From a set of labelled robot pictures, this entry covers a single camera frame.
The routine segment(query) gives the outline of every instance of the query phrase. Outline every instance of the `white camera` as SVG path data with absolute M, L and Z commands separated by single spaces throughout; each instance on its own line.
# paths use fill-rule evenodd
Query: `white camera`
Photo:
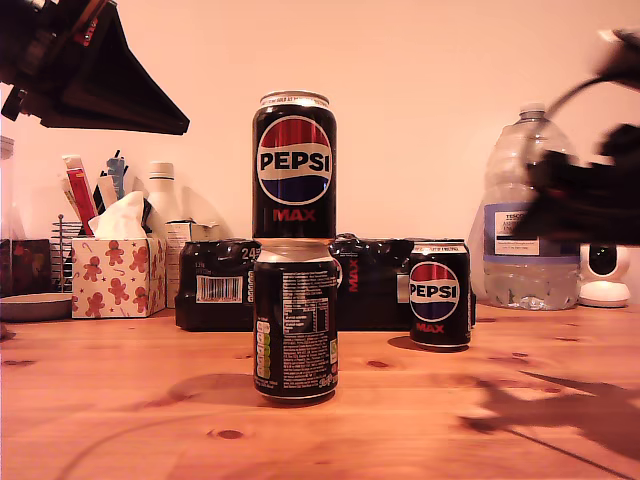
M 626 307 L 631 295 L 622 277 L 627 270 L 629 249 L 626 247 L 582 245 L 578 302 L 590 307 Z

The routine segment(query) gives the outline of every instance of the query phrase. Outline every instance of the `bottle cap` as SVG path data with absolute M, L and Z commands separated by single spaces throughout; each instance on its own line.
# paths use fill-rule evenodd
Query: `bottle cap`
M 528 102 L 520 107 L 520 115 L 528 112 L 545 112 L 544 103 L 542 102 Z
M 174 179 L 173 163 L 170 162 L 151 162 L 149 178 L 168 178 Z

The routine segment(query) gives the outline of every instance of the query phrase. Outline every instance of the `barcode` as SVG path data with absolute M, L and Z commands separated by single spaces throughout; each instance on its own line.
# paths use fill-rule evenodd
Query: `barcode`
M 242 277 L 197 275 L 196 303 L 242 303 Z

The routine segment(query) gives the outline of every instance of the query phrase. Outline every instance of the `water bottle label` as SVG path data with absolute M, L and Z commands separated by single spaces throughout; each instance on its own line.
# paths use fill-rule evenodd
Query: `water bottle label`
M 494 203 L 484 207 L 484 260 L 504 264 L 579 263 L 580 246 L 550 242 L 539 237 L 514 238 L 513 229 L 528 204 Z

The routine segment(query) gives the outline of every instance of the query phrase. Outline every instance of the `white bottle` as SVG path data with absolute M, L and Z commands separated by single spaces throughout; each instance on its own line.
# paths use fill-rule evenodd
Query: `white bottle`
M 172 163 L 151 162 L 147 200 L 152 208 L 147 224 L 153 230 L 153 235 L 166 238 L 165 224 L 183 219 L 174 184 Z
M 484 287 L 490 303 L 528 310 L 571 308 L 578 299 L 578 244 L 543 238 L 513 239 L 511 231 L 534 198 L 527 163 L 542 159 L 545 150 L 570 153 L 564 134 L 548 122 L 536 135 L 528 158 L 525 141 L 544 119 L 544 106 L 526 105 L 520 120 L 506 126 L 489 158 L 485 176 Z

